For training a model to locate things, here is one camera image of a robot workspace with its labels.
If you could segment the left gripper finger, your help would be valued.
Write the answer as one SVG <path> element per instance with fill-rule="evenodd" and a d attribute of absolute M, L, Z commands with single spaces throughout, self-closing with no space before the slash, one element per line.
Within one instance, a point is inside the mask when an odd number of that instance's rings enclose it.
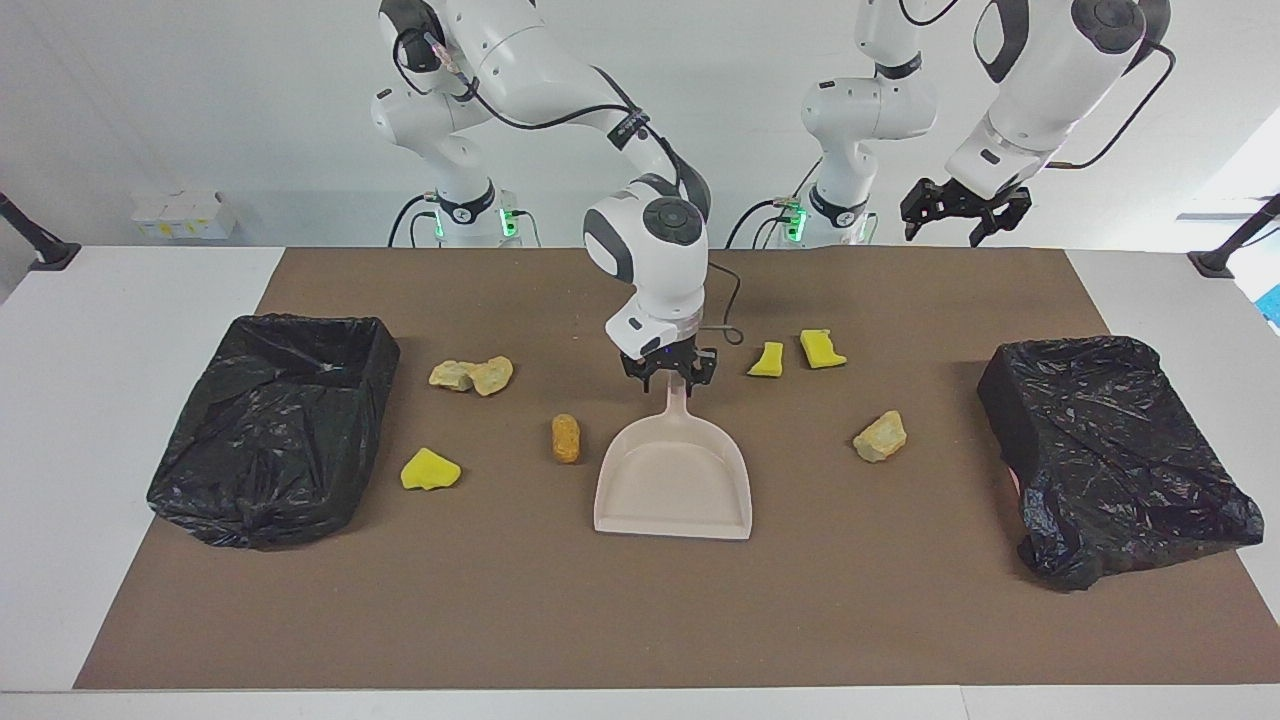
<path fill-rule="evenodd" d="M 970 246 L 980 246 L 998 232 L 1016 229 L 1030 210 L 1032 204 L 1029 192 L 1011 192 L 998 202 L 996 200 L 980 201 L 975 215 L 979 224 L 969 234 Z"/>
<path fill-rule="evenodd" d="M 914 241 L 924 224 L 940 214 L 941 187 L 934 182 L 916 182 L 900 202 L 904 238 Z"/>

